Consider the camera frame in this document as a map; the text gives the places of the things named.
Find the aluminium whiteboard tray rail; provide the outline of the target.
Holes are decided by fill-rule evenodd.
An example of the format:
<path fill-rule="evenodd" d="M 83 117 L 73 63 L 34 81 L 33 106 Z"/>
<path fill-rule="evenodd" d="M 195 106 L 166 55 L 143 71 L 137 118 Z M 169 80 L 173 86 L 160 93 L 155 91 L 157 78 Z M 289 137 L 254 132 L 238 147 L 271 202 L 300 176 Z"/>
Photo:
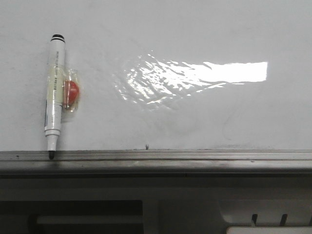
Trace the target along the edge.
<path fill-rule="evenodd" d="M 309 174 L 311 150 L 2 151 L 2 176 Z"/>

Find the white whiteboard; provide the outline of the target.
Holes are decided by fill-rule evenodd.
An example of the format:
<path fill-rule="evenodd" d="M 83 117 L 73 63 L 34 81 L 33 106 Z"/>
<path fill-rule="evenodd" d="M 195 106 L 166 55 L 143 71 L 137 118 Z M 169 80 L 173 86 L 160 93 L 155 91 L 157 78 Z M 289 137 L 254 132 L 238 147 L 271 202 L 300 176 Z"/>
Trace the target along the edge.
<path fill-rule="evenodd" d="M 54 34 L 81 89 L 59 150 L 312 147 L 309 0 L 3 0 L 3 151 L 46 149 Z"/>

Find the white whiteboard marker pen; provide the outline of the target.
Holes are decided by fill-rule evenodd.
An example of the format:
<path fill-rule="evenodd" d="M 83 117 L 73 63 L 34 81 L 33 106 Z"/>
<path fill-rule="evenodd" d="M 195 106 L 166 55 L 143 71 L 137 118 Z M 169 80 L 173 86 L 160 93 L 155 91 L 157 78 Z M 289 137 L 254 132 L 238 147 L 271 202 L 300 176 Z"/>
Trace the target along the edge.
<path fill-rule="evenodd" d="M 65 38 L 52 35 L 47 76 L 47 98 L 44 134 L 50 160 L 54 159 L 57 141 L 61 134 L 61 114 L 63 107 L 63 86 L 65 77 Z"/>

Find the grey panel below whiteboard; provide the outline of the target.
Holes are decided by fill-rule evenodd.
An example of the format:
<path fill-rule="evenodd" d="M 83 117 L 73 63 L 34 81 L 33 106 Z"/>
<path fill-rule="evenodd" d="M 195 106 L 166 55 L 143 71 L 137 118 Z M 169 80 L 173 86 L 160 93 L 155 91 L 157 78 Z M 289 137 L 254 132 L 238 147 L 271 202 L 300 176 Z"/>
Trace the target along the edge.
<path fill-rule="evenodd" d="M 18 176 L 3 234 L 309 234 L 310 175 Z"/>

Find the red magnet taped to marker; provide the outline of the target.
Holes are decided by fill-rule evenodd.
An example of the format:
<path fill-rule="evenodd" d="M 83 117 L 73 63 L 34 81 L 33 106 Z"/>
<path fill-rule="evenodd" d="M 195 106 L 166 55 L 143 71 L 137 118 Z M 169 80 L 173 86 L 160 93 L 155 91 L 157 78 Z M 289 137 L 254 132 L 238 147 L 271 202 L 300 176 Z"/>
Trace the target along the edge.
<path fill-rule="evenodd" d="M 68 69 L 63 81 L 63 108 L 70 113 L 78 109 L 80 100 L 80 85 L 78 72 Z"/>

